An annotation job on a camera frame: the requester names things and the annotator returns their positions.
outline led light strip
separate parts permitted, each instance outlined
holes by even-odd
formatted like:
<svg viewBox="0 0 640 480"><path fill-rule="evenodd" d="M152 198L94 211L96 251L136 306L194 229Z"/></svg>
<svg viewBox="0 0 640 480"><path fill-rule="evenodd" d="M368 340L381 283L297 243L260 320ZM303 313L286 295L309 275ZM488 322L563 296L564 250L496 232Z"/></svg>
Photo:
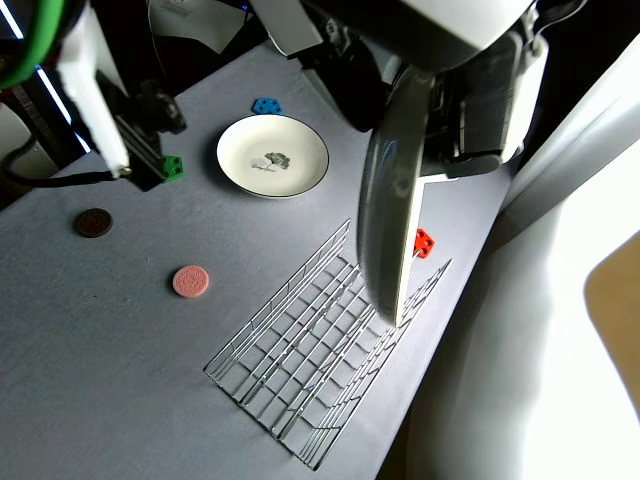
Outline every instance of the led light strip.
<svg viewBox="0 0 640 480"><path fill-rule="evenodd" d="M11 28L11 31L16 36L16 38L19 40L24 39L22 30L20 30L20 27L16 23L15 18L13 18L13 15L9 11L9 7L7 7L7 4L4 2L4 0L0 0L0 12L2 12L2 15L4 16L5 20L9 24L9 27ZM71 114L69 113L69 110L67 110L67 107L64 106L64 103L62 103L62 99L60 98L60 95L58 95L58 92L56 92L56 89L53 87L51 80L49 80L49 77L47 76L47 74L45 73L45 71L42 69L40 65L36 65L36 72L40 77L40 81L42 81L42 84L47 89L47 91L49 92L49 95L51 96L54 103L58 107L58 110L60 110L60 113L62 113L62 116L67 121L67 123L71 125ZM78 139L78 142L80 142L80 145L82 145L82 148L84 149L85 153L89 153L91 151L91 148L89 148L89 145L87 145L87 142L85 142L84 139L77 133L74 132L74 134Z"/></svg>

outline red object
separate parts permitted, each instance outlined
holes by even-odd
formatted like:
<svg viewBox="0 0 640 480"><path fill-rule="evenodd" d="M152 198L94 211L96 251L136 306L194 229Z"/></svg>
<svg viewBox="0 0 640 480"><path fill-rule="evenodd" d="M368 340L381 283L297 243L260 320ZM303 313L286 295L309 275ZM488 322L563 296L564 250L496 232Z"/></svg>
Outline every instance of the red object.
<svg viewBox="0 0 640 480"><path fill-rule="evenodd" d="M435 246L436 242L433 238L422 228L419 228L416 232L416 242L413 244L413 255L420 258L427 258Z"/></svg>
<svg viewBox="0 0 640 480"><path fill-rule="evenodd" d="M197 265L182 267L173 276L173 289L187 298L199 297L209 286L209 274Z"/></svg>

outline dish rack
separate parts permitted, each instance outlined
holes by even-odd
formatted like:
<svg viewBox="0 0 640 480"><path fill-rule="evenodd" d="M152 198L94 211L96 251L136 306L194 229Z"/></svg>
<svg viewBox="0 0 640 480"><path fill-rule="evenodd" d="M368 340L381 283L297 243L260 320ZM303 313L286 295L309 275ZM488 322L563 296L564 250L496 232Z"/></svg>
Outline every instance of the dish rack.
<svg viewBox="0 0 640 480"><path fill-rule="evenodd" d="M451 260L377 318L360 269L340 256L347 220L205 366L205 373L317 470Z"/></svg>

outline green object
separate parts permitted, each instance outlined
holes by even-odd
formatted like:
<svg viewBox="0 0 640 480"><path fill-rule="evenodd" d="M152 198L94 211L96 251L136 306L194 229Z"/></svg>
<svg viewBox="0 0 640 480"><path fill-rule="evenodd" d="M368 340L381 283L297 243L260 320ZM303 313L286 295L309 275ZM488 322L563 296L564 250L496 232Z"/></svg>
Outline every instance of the green object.
<svg viewBox="0 0 640 480"><path fill-rule="evenodd" d="M165 155L164 162L162 163L162 170L167 175L164 179L164 183L173 182L184 176L184 166L182 165L182 159L174 155Z"/></svg>
<svg viewBox="0 0 640 480"><path fill-rule="evenodd" d="M46 58L56 38L64 3L65 0L37 0L22 49L0 70L0 90L24 82Z"/></svg>

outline blue object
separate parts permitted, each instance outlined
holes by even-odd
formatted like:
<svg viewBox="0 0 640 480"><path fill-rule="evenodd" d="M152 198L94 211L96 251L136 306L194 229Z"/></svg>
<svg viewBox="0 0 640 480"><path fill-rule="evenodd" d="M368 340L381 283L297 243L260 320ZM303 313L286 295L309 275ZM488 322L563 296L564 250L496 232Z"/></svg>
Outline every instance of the blue object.
<svg viewBox="0 0 640 480"><path fill-rule="evenodd" d="M275 98L259 97L253 103L251 111L258 115L284 115L284 110Z"/></svg>

